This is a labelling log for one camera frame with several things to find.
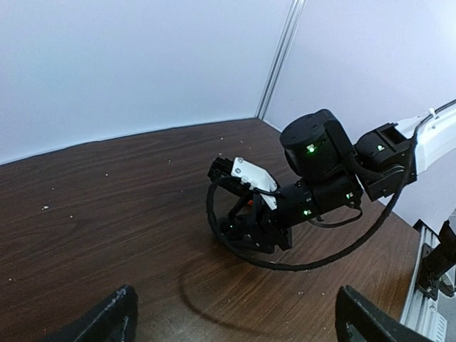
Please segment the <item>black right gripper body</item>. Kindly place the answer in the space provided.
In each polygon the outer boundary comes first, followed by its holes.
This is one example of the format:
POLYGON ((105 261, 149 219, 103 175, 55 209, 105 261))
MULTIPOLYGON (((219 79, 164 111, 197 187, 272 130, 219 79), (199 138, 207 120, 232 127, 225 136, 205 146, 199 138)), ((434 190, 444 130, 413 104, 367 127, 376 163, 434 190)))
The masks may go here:
POLYGON ((263 199, 239 199, 225 217, 219 218, 219 229, 227 241, 241 251, 273 254, 292 248, 292 230, 276 224, 272 211, 263 199))

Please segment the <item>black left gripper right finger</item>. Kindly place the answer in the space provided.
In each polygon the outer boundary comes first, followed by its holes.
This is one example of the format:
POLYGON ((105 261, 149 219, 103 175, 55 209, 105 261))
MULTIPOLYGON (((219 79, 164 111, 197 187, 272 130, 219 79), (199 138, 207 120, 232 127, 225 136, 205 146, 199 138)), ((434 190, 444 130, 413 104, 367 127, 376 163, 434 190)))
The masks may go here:
POLYGON ((338 341, 430 341, 400 324, 351 286, 342 286, 336 296, 338 341))

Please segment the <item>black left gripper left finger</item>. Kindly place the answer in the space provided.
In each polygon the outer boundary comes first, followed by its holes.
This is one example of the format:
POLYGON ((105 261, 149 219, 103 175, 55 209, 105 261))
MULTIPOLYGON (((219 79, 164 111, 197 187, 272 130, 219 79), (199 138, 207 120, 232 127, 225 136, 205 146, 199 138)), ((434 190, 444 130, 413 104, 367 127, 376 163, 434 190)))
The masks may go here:
POLYGON ((79 319, 44 336, 42 341, 135 341, 138 295, 123 285, 79 319))

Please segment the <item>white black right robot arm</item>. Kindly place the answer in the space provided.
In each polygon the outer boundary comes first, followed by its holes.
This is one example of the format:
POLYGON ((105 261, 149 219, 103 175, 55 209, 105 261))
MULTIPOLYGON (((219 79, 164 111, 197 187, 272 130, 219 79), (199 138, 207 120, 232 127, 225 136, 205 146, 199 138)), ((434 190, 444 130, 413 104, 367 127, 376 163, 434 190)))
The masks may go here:
POLYGON ((281 186, 263 168, 242 157, 219 158, 211 180, 228 177, 225 188, 238 203, 221 219, 221 233, 234 246, 271 254, 292 246, 293 226, 340 207, 361 208, 361 198, 392 195, 400 182, 413 183, 421 172, 455 149, 455 104, 424 115, 387 123, 351 142, 327 109, 304 115, 281 133, 289 167, 298 180, 281 186))

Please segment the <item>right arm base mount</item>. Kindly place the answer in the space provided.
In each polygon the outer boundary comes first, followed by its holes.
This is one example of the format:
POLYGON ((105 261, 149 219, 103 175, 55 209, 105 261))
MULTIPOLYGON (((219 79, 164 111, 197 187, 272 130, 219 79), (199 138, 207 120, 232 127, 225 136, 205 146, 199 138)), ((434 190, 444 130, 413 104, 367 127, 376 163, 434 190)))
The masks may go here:
POLYGON ((455 281, 448 274, 455 266, 455 212, 444 221, 437 238, 440 243, 434 249, 423 245, 417 280, 419 289, 433 301, 440 292, 449 298, 455 295, 455 281))

